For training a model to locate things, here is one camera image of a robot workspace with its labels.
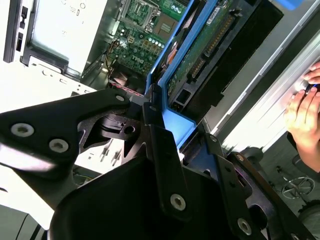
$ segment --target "wire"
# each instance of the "wire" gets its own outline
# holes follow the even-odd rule
[[[85,179],[88,179],[88,180],[92,180],[93,178],[89,177],[89,176],[85,176],[85,175],[81,175],[81,174],[78,174],[78,173],[75,173],[74,174],[75,176],[78,176],[78,177],[81,177],[81,178],[85,178]]]
[[[19,237],[19,234],[20,234],[20,232],[21,232],[22,226],[25,224],[25,221],[26,221],[26,219],[27,219],[28,216],[29,216],[29,213],[27,213],[27,214],[25,215],[25,217],[24,217],[24,219],[23,219],[23,221],[22,221],[22,223],[21,223],[20,229],[19,229],[19,231],[18,231],[18,234],[17,234],[16,237],[15,237],[15,240],[18,240],[18,237]]]

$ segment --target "cable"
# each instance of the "cable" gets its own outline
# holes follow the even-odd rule
[[[27,214],[25,215],[25,217],[24,217],[24,219],[23,219],[23,221],[22,221],[22,223],[21,223],[20,229],[19,229],[19,231],[18,231],[18,234],[17,234],[16,237],[15,237],[15,240],[18,240],[18,237],[19,237],[19,234],[20,234],[20,232],[21,232],[22,226],[24,225],[24,223],[25,223],[25,221],[26,221],[26,219],[27,219],[28,216],[29,216],[29,213],[27,213]]]

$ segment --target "metal panel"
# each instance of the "metal panel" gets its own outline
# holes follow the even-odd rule
[[[294,11],[277,6],[282,10],[284,16],[223,92],[224,98],[219,105],[211,107],[206,114],[204,123],[211,134],[216,135],[219,129],[223,128],[224,123],[257,85],[265,70],[290,44],[319,4],[320,0],[304,1]]]
[[[233,129],[223,147],[241,151],[250,146],[266,151],[279,139],[286,132],[283,120],[286,106],[293,94],[308,85],[301,76],[319,60],[319,56],[320,30]]]
[[[106,4],[107,0],[39,0],[32,44],[67,60],[67,73],[81,75]]]

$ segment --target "hole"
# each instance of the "hole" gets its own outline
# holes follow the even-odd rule
[[[19,33],[18,33],[18,40],[16,41],[16,48],[15,48],[18,52],[21,51],[22,39],[23,39],[23,38],[24,38],[23,33],[19,32]]]
[[[19,133],[25,134],[25,133],[27,133],[29,130],[28,130],[26,127],[24,127],[24,126],[20,126],[20,127],[18,127],[17,131],[18,131]]]
[[[8,191],[5,190],[4,188],[0,187],[0,191],[7,193]]]
[[[53,147],[56,148],[56,149],[62,149],[64,146],[63,146],[61,143],[56,142],[56,143],[53,145]]]
[[[249,214],[252,218],[252,222],[260,229],[265,229],[268,224],[267,216],[262,208],[258,205],[252,205],[249,208]]]
[[[174,199],[174,202],[178,205],[178,206],[181,206],[182,205],[182,202],[179,198],[175,198]]]
[[[191,92],[188,92],[187,90],[182,89],[182,91],[180,92],[176,100],[182,104],[185,104],[190,96],[191,96]]]
[[[204,171],[203,171],[203,173],[204,173],[204,174],[207,174],[207,175],[209,175],[209,176],[211,176],[211,173],[210,173],[210,170],[209,170],[209,169],[204,170]]]
[[[133,126],[127,126],[124,129],[124,134],[132,134],[135,131],[135,128]]]
[[[248,226],[245,223],[242,223],[242,227],[244,230],[248,231]]]

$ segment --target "finger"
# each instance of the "finger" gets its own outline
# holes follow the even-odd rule
[[[306,123],[307,111],[308,111],[309,106],[310,106],[312,100],[314,99],[316,93],[317,93],[317,88],[312,87],[310,89],[309,94],[301,102],[299,109],[298,109],[298,113],[296,115],[296,120],[295,120],[295,122],[298,126]]]
[[[311,78],[308,82],[309,84],[320,84],[320,76]]]
[[[320,61],[310,67],[311,71],[314,71],[316,69],[320,69]]]
[[[318,110],[320,106],[320,92],[317,92],[308,108],[305,124],[310,128],[316,128],[318,125]]]
[[[303,79],[310,80],[310,79],[313,79],[315,77],[320,77],[320,68],[307,73],[306,75],[303,76]]]
[[[285,118],[287,122],[294,122],[297,118],[298,109],[300,106],[300,103],[305,95],[304,90],[300,90],[294,98],[291,100],[291,103],[288,104],[286,108]]]

